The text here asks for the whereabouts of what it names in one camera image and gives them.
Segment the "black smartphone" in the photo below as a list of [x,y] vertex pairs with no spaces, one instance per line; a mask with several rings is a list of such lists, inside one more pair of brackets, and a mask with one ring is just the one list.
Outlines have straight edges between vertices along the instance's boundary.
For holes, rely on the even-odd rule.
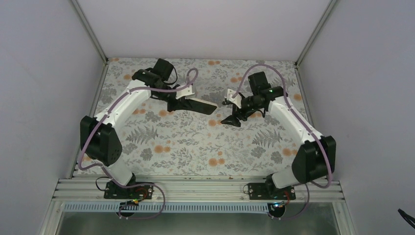
[[218,106],[214,103],[203,101],[199,99],[188,99],[189,110],[204,115],[211,115]]

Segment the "beige phone case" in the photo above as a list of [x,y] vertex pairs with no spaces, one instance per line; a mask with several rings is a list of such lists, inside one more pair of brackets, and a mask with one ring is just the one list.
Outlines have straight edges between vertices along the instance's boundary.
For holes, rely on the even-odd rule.
[[210,115],[218,108],[217,104],[212,102],[198,99],[195,99],[194,101],[196,102],[196,110],[202,114]]

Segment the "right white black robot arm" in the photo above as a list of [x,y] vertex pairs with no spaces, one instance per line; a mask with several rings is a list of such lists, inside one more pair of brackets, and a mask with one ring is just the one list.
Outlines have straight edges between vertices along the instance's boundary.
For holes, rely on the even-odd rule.
[[250,115],[261,111],[265,117],[272,116],[288,131],[293,142],[299,147],[292,162],[284,169],[266,177],[265,193],[270,199],[278,199],[284,188],[298,184],[313,183],[320,177],[327,177],[325,188],[329,187],[335,169],[336,141],[317,131],[294,107],[282,86],[273,87],[264,72],[248,77],[251,96],[227,89],[224,105],[232,106],[232,114],[222,124],[240,127]]

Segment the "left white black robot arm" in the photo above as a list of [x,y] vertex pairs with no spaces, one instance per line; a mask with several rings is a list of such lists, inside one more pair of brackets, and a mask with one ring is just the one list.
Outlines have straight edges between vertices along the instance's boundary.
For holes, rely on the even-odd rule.
[[170,62],[158,59],[152,68],[135,72],[123,93],[107,108],[93,117],[81,119],[79,170],[100,167],[117,185],[116,190],[123,198],[136,193],[134,174],[120,158],[122,145],[117,132],[133,111],[151,97],[166,102],[169,107],[177,103],[188,104],[190,96],[195,94],[193,84],[199,72],[191,68],[188,73],[194,72],[194,77],[187,74],[183,86],[173,86],[167,80],[174,70]]

